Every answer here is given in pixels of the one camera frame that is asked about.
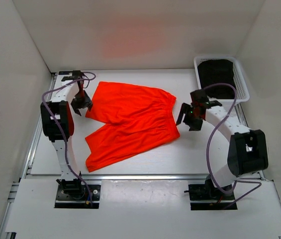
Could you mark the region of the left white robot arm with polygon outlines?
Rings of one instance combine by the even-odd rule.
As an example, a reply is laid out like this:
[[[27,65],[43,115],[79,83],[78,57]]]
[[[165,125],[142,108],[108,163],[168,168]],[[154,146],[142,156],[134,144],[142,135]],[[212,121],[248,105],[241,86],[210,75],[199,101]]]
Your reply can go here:
[[[85,195],[86,182],[78,169],[72,146],[74,120],[72,112],[81,115],[80,109],[91,110],[93,103],[84,88],[85,79],[63,83],[41,96],[41,122],[43,133],[56,151],[61,169],[59,184],[68,187],[68,193],[74,199]]]

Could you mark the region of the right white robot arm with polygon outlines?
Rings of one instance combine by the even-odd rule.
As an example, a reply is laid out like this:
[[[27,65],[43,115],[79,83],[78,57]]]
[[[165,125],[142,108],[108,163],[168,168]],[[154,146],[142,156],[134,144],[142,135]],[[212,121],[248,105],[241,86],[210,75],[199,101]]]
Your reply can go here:
[[[199,131],[203,122],[214,126],[206,146],[209,176],[205,182],[204,192],[208,198],[216,199],[222,193],[230,194],[232,191],[225,190],[225,187],[235,185],[239,177],[268,168],[266,136],[262,130],[252,130],[241,124],[230,116],[230,111],[227,111],[219,101],[181,105],[176,125],[184,123],[189,126],[190,131]],[[224,166],[214,172],[211,168],[209,151],[216,132],[220,132],[229,142],[229,150]]]

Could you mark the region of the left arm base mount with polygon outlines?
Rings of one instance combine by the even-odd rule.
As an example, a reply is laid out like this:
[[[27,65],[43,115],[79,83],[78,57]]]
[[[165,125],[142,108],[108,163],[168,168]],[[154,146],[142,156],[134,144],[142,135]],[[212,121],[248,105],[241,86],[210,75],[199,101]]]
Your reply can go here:
[[[86,184],[80,179],[66,181],[57,179],[58,184],[54,208],[57,209],[98,209],[101,195],[100,184]]]

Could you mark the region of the orange shorts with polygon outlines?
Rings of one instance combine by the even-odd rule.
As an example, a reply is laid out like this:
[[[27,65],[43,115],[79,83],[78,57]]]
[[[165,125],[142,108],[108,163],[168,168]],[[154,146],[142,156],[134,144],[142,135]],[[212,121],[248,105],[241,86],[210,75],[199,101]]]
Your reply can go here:
[[[104,125],[88,135],[89,172],[131,158],[180,137],[173,107],[176,97],[158,88],[99,82],[86,117]]]

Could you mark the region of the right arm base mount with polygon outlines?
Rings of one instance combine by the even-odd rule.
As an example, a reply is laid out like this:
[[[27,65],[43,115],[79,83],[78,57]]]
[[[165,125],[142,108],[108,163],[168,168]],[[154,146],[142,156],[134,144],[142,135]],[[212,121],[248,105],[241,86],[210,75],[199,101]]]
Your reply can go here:
[[[234,193],[222,193],[211,180],[206,180],[204,184],[188,184],[184,194],[189,196],[191,211],[238,210]]]

